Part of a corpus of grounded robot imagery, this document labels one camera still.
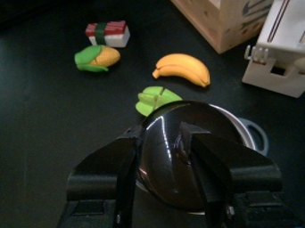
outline banana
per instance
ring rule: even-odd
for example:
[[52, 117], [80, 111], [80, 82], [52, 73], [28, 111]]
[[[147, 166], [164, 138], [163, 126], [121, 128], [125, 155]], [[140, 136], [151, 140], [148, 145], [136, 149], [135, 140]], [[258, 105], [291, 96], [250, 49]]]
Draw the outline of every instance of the banana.
[[210, 84], [210, 73], [204, 64], [184, 53], [172, 53], [158, 60], [154, 78], [160, 76], [178, 76], [192, 84], [206, 87]]

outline shiny black surface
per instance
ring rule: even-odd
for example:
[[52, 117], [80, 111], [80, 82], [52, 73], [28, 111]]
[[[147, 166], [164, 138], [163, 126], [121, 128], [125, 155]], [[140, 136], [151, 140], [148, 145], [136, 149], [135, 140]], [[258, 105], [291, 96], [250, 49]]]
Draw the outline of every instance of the shiny black surface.
[[160, 107], [147, 117], [139, 176], [148, 191], [170, 206], [203, 211], [191, 164], [183, 160], [179, 146], [179, 124], [199, 126], [214, 135], [243, 143], [228, 118], [203, 102], [180, 101]]

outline plastic toy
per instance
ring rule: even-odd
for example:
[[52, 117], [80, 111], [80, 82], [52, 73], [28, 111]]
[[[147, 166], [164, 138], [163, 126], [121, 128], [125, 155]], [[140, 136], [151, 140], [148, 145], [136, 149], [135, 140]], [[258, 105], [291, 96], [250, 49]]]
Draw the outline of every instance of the plastic toy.
[[92, 45], [125, 47], [129, 38], [128, 27], [124, 20], [107, 23], [91, 23], [84, 33]]
[[164, 87], [151, 86], [137, 94], [137, 100], [136, 110], [141, 115], [148, 116], [158, 107], [170, 102], [180, 101], [182, 98]]
[[120, 53], [112, 47], [92, 45], [76, 53], [73, 59], [79, 70], [103, 72], [119, 61]]
[[154, 78], [179, 76], [202, 87], [210, 84], [210, 73], [204, 64], [196, 58], [183, 53], [172, 53], [162, 57], [152, 76]]
[[275, 0], [250, 60], [243, 82], [291, 97], [305, 91], [305, 1]]

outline cardboard box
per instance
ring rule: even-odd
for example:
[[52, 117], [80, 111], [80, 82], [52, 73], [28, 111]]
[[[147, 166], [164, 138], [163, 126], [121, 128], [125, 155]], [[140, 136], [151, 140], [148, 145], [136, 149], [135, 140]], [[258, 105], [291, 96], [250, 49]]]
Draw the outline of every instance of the cardboard box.
[[216, 53], [258, 35], [273, 0], [170, 0]]

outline toy fruit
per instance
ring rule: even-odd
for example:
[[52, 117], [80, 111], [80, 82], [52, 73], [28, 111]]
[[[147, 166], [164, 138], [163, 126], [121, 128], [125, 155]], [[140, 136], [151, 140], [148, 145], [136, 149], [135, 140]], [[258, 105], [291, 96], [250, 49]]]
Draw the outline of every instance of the toy fruit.
[[164, 87], [151, 86], [137, 94], [137, 100], [136, 110], [141, 115], [148, 116], [158, 107], [166, 103], [180, 101], [182, 98]]
[[79, 70], [101, 72], [119, 61], [120, 54], [112, 47], [92, 45], [76, 53], [73, 59]]
[[162, 57], [152, 76], [154, 78], [159, 76], [184, 77], [192, 84], [202, 87], [210, 84], [210, 73], [204, 64], [183, 53], [172, 53]]

